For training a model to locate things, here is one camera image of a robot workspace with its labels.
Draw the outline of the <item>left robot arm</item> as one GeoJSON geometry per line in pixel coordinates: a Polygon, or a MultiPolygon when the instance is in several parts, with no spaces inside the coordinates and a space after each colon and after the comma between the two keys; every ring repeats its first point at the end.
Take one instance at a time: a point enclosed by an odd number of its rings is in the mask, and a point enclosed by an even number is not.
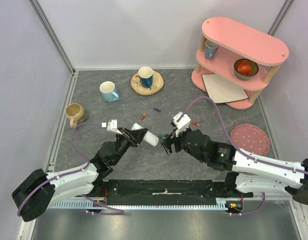
{"type": "Polygon", "coordinates": [[[33,171],[12,193],[17,215],[30,222],[54,204],[86,194],[97,197],[103,192],[102,180],[108,176],[130,147],[138,147],[147,128],[120,127],[115,141],[106,141],[86,164],[59,172],[33,171]]]}

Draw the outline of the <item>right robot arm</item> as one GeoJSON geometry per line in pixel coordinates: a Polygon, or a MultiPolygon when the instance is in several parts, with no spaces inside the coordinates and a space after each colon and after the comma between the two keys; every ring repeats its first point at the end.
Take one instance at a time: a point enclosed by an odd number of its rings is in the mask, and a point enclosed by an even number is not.
{"type": "Polygon", "coordinates": [[[166,134],[162,145],[167,154],[185,151],[201,163],[217,171],[255,174],[276,182],[276,188],[284,183],[283,190],[292,198],[308,205],[308,158],[302,162],[284,162],[252,154],[233,145],[215,142],[199,130],[166,134]]]}

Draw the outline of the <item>white remote control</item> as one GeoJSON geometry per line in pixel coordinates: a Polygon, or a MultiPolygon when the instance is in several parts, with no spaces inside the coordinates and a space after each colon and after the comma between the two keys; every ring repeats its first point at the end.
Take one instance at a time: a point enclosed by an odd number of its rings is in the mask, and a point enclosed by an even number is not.
{"type": "MultiPolygon", "coordinates": [[[[132,130],[142,130],[144,127],[139,125],[138,123],[134,123],[132,126],[132,130]]],[[[152,145],[153,147],[157,146],[159,143],[159,137],[150,131],[147,131],[143,140],[147,142],[148,144],[152,145]]]]}

